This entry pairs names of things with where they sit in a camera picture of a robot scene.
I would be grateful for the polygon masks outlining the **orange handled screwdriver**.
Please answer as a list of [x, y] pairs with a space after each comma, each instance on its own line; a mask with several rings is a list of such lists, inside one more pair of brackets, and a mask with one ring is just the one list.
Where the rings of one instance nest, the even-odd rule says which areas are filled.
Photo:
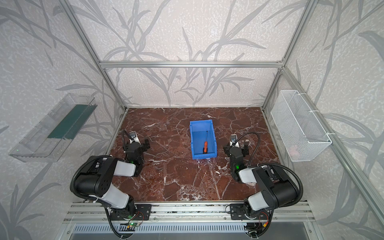
[[207, 153], [208, 153], [208, 131], [206, 131], [206, 139], [205, 139], [204, 148], [203, 148], [203, 154], [207, 154]]

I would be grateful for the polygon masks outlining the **blue plastic bin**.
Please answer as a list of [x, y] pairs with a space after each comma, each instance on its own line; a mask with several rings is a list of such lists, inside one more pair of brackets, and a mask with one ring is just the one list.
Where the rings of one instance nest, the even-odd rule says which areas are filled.
[[[203, 154], [208, 131], [208, 153]], [[211, 159], [218, 156], [218, 146], [212, 120], [190, 121], [191, 151], [194, 160]]]

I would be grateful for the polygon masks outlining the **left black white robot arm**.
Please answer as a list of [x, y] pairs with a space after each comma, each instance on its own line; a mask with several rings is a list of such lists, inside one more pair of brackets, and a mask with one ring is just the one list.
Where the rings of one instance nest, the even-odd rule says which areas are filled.
[[124, 159], [108, 155], [91, 156], [75, 172], [71, 183], [71, 192], [84, 200], [102, 204], [106, 209], [124, 219], [131, 219], [137, 213], [134, 198], [112, 184], [114, 176], [133, 177], [140, 175], [144, 167], [144, 152], [150, 148], [150, 141], [141, 144], [131, 141], [126, 148]]

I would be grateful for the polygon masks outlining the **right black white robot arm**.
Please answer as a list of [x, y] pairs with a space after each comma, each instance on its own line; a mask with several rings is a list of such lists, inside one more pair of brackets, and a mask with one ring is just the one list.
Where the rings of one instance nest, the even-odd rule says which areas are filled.
[[270, 215], [272, 210], [293, 206], [301, 200], [303, 183], [291, 169], [276, 163], [247, 167], [244, 157], [249, 154], [249, 148], [239, 147], [235, 135], [223, 149], [230, 158], [233, 179], [259, 187], [259, 192], [246, 197], [242, 204], [230, 204], [232, 220], [254, 220], [262, 213]]

